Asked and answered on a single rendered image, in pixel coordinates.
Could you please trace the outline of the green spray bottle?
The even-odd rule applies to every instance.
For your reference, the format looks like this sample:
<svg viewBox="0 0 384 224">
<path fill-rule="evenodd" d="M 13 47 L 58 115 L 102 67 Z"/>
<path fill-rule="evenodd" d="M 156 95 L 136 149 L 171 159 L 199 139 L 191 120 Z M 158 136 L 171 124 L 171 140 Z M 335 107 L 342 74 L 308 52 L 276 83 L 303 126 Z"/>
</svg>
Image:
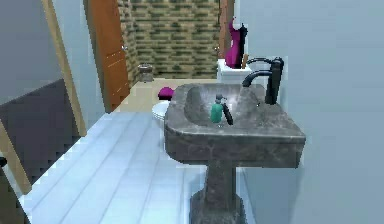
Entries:
<svg viewBox="0 0 384 224">
<path fill-rule="evenodd" d="M 226 104 L 223 102 L 225 97 L 221 94 L 216 95 L 214 104 L 211 107 L 210 119 L 213 123 L 219 123 L 226 109 Z"/>
</svg>

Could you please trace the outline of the grey metal bin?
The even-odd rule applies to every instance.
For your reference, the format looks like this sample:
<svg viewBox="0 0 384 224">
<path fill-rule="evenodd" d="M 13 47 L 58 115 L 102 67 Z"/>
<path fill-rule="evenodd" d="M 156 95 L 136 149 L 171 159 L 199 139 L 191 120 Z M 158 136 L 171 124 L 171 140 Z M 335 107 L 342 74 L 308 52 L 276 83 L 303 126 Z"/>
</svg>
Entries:
<svg viewBox="0 0 384 224">
<path fill-rule="evenodd" d="M 150 64 L 140 64 L 138 66 L 139 69 L 139 81 L 140 82 L 152 82 L 153 78 L 153 66 Z"/>
</svg>

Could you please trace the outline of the black sink faucet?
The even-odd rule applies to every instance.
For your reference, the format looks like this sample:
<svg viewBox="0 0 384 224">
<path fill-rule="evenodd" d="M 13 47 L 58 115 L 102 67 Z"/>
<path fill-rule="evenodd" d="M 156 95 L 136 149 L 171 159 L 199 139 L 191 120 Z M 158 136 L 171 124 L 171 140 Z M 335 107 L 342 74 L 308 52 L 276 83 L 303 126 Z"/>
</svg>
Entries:
<svg viewBox="0 0 384 224">
<path fill-rule="evenodd" d="M 267 59 L 262 57 L 252 58 L 247 61 L 247 64 L 252 64 L 255 62 L 264 62 L 270 65 L 268 70 L 257 70 L 248 74 L 243 82 L 243 87 L 250 87 L 252 81 L 257 77 L 267 77 L 267 89 L 265 94 L 265 103 L 269 105 L 274 105 L 277 103 L 280 83 L 282 79 L 282 73 L 284 69 L 284 60 L 281 57 L 276 57 L 274 59 Z"/>
</svg>

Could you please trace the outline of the black stick in sink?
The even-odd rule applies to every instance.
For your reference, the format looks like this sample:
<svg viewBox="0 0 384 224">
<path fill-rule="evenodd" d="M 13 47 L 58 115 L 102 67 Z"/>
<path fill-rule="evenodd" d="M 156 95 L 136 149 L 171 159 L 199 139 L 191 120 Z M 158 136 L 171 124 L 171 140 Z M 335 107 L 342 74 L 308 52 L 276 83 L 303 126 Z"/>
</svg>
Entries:
<svg viewBox="0 0 384 224">
<path fill-rule="evenodd" d="M 225 115 L 228 125 L 233 125 L 233 118 L 226 103 L 223 103 L 222 107 L 223 107 L 223 113 Z"/>
</svg>

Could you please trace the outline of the dark grey shower panel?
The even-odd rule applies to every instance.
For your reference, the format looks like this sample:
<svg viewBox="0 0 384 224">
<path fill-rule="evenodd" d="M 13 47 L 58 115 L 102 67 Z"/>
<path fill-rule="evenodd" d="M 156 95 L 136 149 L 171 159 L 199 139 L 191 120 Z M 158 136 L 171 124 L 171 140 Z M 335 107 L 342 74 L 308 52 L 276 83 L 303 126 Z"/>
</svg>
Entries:
<svg viewBox="0 0 384 224">
<path fill-rule="evenodd" d="M 80 138 L 63 79 L 0 105 L 0 120 L 31 184 Z"/>
</svg>

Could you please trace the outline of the magenta round object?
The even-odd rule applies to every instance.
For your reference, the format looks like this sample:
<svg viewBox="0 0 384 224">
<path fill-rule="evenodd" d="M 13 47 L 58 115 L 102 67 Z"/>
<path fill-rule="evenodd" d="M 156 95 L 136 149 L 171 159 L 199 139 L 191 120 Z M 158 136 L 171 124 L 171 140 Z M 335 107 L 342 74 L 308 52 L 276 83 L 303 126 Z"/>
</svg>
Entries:
<svg viewBox="0 0 384 224">
<path fill-rule="evenodd" d="M 160 100 L 168 100 L 170 101 L 173 97 L 174 90 L 170 87 L 163 87 L 160 89 L 158 93 L 158 98 Z"/>
</svg>

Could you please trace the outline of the white toilet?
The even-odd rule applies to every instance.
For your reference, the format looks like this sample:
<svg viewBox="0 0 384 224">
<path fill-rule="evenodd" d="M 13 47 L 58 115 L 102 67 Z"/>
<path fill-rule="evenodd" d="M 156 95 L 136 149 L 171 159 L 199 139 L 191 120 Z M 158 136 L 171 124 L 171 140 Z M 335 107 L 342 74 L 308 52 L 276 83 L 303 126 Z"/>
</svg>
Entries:
<svg viewBox="0 0 384 224">
<path fill-rule="evenodd" d="M 226 84 L 239 84 L 244 78 L 252 72 L 252 69 L 249 66 L 246 66 L 245 69 L 232 69 L 226 65 L 224 59 L 219 59 L 217 62 L 217 83 L 226 83 Z M 159 80 L 160 87 L 155 91 L 156 97 L 158 98 L 158 93 L 163 87 L 170 87 L 175 90 L 178 86 L 182 84 L 187 84 L 188 80 L 181 79 L 164 79 Z M 163 120 L 165 112 L 167 111 L 169 105 L 168 100 L 160 100 L 158 98 L 158 103 L 152 107 L 153 116 L 157 119 Z"/>
</svg>

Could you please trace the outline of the magenta spray bottle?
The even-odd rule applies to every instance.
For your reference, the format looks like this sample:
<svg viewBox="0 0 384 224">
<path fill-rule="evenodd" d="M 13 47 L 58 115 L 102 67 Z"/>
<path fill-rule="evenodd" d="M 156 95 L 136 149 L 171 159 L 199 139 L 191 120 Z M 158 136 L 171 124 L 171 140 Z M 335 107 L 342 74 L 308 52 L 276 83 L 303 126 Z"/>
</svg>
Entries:
<svg viewBox="0 0 384 224">
<path fill-rule="evenodd" d="M 241 25 L 239 29 L 235 29 L 233 22 L 234 20 L 231 20 L 228 24 L 232 45 L 225 55 L 225 62 L 232 69 L 240 69 L 244 55 L 245 37 L 248 30 L 244 25 Z"/>
</svg>

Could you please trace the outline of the grey stone pedestal sink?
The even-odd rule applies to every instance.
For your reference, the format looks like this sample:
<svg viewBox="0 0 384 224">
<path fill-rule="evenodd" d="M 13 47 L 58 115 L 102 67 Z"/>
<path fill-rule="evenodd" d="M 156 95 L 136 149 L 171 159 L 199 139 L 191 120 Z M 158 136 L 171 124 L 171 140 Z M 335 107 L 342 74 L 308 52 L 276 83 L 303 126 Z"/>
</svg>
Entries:
<svg viewBox="0 0 384 224">
<path fill-rule="evenodd" d="M 210 119 L 216 95 L 229 108 Z M 262 85 L 194 83 L 176 88 L 164 118 L 166 153 L 187 165 L 207 167 L 204 188 L 190 198 L 188 224 L 247 224 L 236 194 L 238 167 L 296 168 L 306 136 L 279 104 L 265 103 Z"/>
</svg>

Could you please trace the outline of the orange wooden room door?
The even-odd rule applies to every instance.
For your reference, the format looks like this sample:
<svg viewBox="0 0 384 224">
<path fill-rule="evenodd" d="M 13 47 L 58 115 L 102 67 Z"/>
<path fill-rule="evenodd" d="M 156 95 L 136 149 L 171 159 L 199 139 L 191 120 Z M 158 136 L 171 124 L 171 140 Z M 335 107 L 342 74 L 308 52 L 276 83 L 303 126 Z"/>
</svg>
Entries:
<svg viewBox="0 0 384 224">
<path fill-rule="evenodd" d="M 105 110 L 129 95 L 126 51 L 117 0 L 83 0 Z"/>
</svg>

